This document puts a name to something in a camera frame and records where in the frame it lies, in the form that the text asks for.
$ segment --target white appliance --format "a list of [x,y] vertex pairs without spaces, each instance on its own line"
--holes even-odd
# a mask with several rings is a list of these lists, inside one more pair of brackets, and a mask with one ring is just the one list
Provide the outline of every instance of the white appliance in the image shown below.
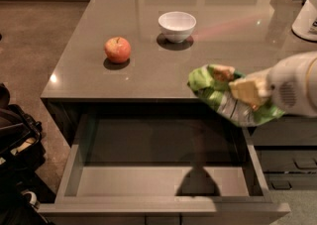
[[302,39],[317,41],[317,0],[306,0],[292,25],[292,31]]

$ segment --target drawer front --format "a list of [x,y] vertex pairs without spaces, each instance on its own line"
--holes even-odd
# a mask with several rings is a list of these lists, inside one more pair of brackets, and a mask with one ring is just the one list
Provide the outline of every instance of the drawer front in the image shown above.
[[317,150],[261,150],[264,172],[317,172]]
[[235,213],[235,215],[217,215],[209,217],[93,217],[93,216],[62,216],[49,217],[49,220],[58,225],[255,225],[269,224],[277,217],[263,216],[255,213]]
[[283,117],[252,133],[255,146],[317,146],[317,119]]
[[316,174],[274,174],[266,173],[265,178],[270,190],[315,190]]

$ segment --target open drawer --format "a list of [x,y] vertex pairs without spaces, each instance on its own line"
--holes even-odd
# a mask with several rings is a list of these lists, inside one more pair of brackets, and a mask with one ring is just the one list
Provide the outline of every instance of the open drawer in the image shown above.
[[40,212],[58,224],[269,224],[289,207],[271,202],[249,141],[200,103],[89,107]]

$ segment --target gray countertop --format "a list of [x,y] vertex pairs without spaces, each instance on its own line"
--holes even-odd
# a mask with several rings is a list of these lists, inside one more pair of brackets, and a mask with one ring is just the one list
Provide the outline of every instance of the gray countertop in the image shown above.
[[[43,99],[190,99],[188,74],[204,64],[231,65],[251,73],[317,44],[291,32],[301,9],[292,0],[91,0]],[[196,17],[192,37],[167,43],[158,18],[168,11]],[[129,63],[112,65],[103,51],[115,36],[132,47]]]

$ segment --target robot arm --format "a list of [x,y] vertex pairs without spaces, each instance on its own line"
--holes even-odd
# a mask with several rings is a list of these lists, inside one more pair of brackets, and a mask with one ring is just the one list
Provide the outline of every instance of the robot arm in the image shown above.
[[270,100],[287,114],[317,116],[317,52],[281,60],[275,66],[230,83],[233,96],[262,106]]

